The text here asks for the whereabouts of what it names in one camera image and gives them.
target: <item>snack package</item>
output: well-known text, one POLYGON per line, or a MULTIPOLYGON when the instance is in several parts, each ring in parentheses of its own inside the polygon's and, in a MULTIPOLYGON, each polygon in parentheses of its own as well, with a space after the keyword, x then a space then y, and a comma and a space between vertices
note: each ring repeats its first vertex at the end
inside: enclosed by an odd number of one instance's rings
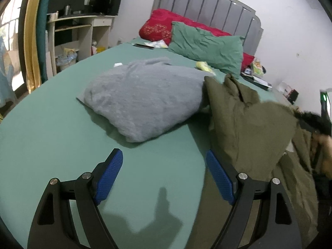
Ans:
POLYGON ((255 58, 254 61, 251 64, 251 69, 252 69, 252 75, 257 77, 257 78, 262 78, 264 73, 263 73, 263 67, 261 65, 261 62, 259 59, 255 58))
POLYGON ((213 70, 210 68, 210 66, 208 66, 206 62, 197 62, 196 68, 202 71, 210 72, 215 76, 215 72, 213 72, 213 70))
POLYGON ((156 41, 156 42, 145 42, 144 44, 149 47, 168 49, 168 46, 166 45, 164 40, 160 40, 160 41, 156 41))

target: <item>gray upholstered headboard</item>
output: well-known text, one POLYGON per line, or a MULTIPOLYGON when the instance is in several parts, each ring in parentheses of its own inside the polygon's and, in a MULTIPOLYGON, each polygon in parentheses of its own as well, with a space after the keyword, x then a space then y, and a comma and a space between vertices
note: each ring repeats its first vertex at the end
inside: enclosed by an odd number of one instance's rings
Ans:
POLYGON ((244 37, 243 50, 250 55, 255 55, 262 37, 256 11, 238 0, 154 0, 152 10, 158 8, 244 37))

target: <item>white wall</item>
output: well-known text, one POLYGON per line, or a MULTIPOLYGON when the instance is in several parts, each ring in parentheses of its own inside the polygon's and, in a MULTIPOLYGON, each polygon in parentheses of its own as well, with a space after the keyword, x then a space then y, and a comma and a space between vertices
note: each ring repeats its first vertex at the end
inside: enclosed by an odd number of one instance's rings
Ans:
MULTIPOLYGON (((319 90, 332 87, 332 23, 317 0, 239 0, 257 11, 264 33, 256 56, 273 85, 285 81, 302 110, 320 113, 319 90)), ((153 0, 122 0, 111 44, 138 35, 153 0)))

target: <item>gray fleece blanket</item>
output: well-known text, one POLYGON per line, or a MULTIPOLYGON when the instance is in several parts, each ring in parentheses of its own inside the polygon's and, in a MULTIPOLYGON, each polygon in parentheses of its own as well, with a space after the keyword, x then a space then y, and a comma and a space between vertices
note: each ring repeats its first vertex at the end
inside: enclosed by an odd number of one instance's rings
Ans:
POLYGON ((101 74, 84 91, 84 104, 106 117, 128 142, 157 137, 205 103, 210 73, 172 66, 168 58, 134 61, 101 74))

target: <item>desk drawer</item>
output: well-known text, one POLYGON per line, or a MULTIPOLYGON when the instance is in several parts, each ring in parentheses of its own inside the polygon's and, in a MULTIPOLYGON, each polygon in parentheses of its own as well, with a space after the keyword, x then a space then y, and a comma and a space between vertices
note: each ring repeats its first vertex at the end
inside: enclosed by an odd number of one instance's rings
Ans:
POLYGON ((111 26, 111 25, 112 25, 112 19, 111 18, 95 18, 95 21, 93 22, 93 27, 111 26))

